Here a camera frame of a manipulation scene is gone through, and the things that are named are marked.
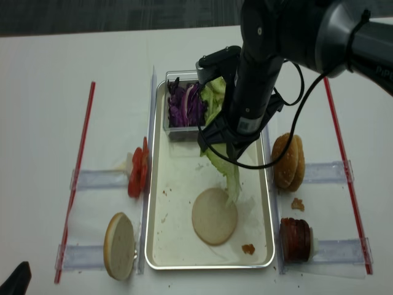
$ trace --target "bread crumb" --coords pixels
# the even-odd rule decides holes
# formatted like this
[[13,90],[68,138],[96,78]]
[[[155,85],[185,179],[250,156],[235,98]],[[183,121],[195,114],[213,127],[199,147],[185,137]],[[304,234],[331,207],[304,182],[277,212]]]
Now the bread crumb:
[[305,206],[303,205],[302,199],[294,198],[294,201],[292,202],[292,204],[290,204],[290,207],[292,209],[299,209],[302,212],[305,211]]
[[253,255],[254,252],[255,252],[255,248],[254,248],[253,244],[243,245],[243,246],[241,247],[241,249],[243,250],[243,252],[244,252],[245,254]]

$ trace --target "black object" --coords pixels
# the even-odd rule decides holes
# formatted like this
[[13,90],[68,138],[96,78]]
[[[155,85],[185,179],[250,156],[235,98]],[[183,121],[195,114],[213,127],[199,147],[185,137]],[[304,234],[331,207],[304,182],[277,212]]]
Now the black object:
[[30,265],[22,262],[0,286],[0,295],[24,295],[31,279]]
[[211,76],[225,75],[227,82],[222,111],[198,136],[202,151],[226,143],[234,162],[259,137],[284,104],[272,95],[284,58],[328,77],[353,69],[393,95],[393,26],[369,23],[369,16],[353,20],[340,0],[245,0],[241,52],[230,62],[217,52],[196,66],[201,84],[211,67]]

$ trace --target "white table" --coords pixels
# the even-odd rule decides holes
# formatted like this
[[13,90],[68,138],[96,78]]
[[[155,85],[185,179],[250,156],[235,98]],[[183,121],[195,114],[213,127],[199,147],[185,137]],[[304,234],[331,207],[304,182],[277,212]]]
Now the white table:
[[393,98],[345,73],[331,80],[374,275],[352,280],[264,270],[156,272],[121,283],[106,272],[63,273],[54,263],[68,206],[90,82],[95,99],[130,100],[133,151],[146,133],[150,78],[193,69],[202,55],[241,45],[239,27],[0,39],[0,282],[22,261],[28,294],[388,294],[393,208]]

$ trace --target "black cable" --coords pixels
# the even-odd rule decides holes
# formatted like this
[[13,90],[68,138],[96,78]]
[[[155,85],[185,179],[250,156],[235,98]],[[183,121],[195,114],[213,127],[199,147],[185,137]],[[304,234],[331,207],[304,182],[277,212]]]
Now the black cable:
[[[299,105],[299,107],[298,107],[298,109],[297,109],[297,111],[296,111],[294,120],[292,121],[292,127],[291,127],[291,129],[290,129],[290,133],[289,133],[289,138],[288,138],[287,144],[285,145],[284,149],[282,150],[282,152],[281,152],[281,154],[278,156],[278,158],[275,159],[274,161],[272,161],[272,162],[270,162],[270,163],[268,163],[268,164],[264,164],[264,165],[250,166],[250,165],[245,165],[245,164],[239,163],[238,161],[229,159],[228,157],[226,157],[226,156],[220,154],[219,152],[217,152],[217,151],[212,147],[212,145],[211,145],[210,143],[208,143],[207,139],[204,137],[204,134],[202,133],[202,129],[201,129],[201,125],[200,125],[200,123],[199,123],[199,120],[196,120],[196,122],[197,122],[196,124],[197,124],[199,133],[200,133],[200,135],[201,135],[203,141],[206,143],[206,145],[208,146],[208,148],[209,148],[213,153],[215,153],[216,156],[218,156],[218,157],[221,158],[222,160],[225,160],[225,161],[227,161],[227,162],[230,162],[230,163],[232,163],[232,164],[234,164],[234,165],[237,165],[237,166],[242,167],[242,168],[245,168],[245,169],[259,170],[259,169],[270,168],[270,167],[276,165],[276,164],[284,157],[284,155],[285,155],[286,152],[288,151],[288,148],[289,148],[289,146],[290,146],[290,142],[292,141],[292,138],[294,137],[295,127],[296,127],[297,120],[298,120],[298,118],[299,118],[300,112],[302,111],[303,106],[305,105],[305,103],[306,103],[306,101],[307,101],[309,95],[310,95],[311,92],[314,90],[315,86],[317,86],[317,84],[320,83],[320,81],[321,81],[324,77],[326,77],[327,75],[329,75],[335,68],[337,68],[337,66],[341,65],[343,62],[344,62],[344,61],[341,61],[341,62],[337,63],[335,66],[331,67],[330,69],[328,69],[327,71],[325,71],[324,73],[322,73],[321,75],[319,75],[318,78],[316,78],[316,79],[314,80],[314,82],[310,85],[310,87],[308,87],[308,90],[307,90],[305,96],[303,97],[302,101],[300,102],[300,105]],[[197,111],[197,112],[196,112],[196,117],[199,118],[199,108],[196,108],[196,111]]]
[[300,93],[298,98],[293,102],[293,103],[287,103],[281,96],[281,94],[278,92],[278,90],[276,89],[276,87],[274,87],[274,92],[275,94],[277,94],[277,96],[282,100],[282,102],[286,105],[286,106],[294,106],[295,104],[298,104],[298,102],[302,99],[303,94],[305,92],[305,80],[303,78],[303,73],[302,70],[300,69],[299,65],[296,63],[292,63],[295,68],[297,69],[299,76],[300,76]]

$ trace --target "gray carpet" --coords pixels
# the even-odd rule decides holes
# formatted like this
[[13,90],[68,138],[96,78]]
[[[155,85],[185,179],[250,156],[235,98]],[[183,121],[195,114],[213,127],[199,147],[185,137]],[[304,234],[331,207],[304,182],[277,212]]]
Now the gray carpet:
[[[392,0],[347,0],[393,15]],[[239,24],[243,0],[0,0],[0,35],[195,28]]]

